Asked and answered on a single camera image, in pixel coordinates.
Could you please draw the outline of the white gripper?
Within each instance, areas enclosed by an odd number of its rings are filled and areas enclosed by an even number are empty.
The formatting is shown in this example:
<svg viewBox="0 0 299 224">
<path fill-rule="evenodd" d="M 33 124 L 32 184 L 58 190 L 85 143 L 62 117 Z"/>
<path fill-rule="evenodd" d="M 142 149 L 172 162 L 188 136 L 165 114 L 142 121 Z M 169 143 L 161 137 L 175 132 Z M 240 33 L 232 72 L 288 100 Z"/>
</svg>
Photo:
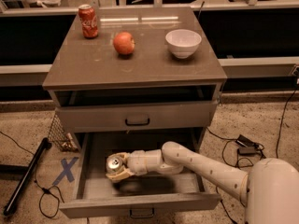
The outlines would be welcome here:
<svg viewBox="0 0 299 224">
<path fill-rule="evenodd" d="M 132 152 L 120 152 L 110 155 L 107 158 L 108 164 L 126 164 L 129 168 L 122 168 L 117 172 L 106 173 L 106 177 L 113 183 L 119 183 L 133 175 L 145 175 L 147 173 L 146 157 L 143 150 Z"/>
</svg>

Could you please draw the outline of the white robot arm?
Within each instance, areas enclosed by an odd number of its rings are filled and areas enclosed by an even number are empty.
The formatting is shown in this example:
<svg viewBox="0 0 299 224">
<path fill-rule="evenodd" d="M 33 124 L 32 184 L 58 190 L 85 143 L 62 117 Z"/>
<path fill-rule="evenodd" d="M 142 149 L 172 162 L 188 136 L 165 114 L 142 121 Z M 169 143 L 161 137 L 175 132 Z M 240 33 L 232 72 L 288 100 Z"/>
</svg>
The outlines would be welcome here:
<svg viewBox="0 0 299 224">
<path fill-rule="evenodd" d="M 173 175 L 188 168 L 244 204 L 247 224 L 299 224 L 299 172 L 280 159 L 258 161 L 245 172 L 168 141 L 160 149 L 112 154 L 106 168 L 114 183 L 133 175 Z"/>
</svg>

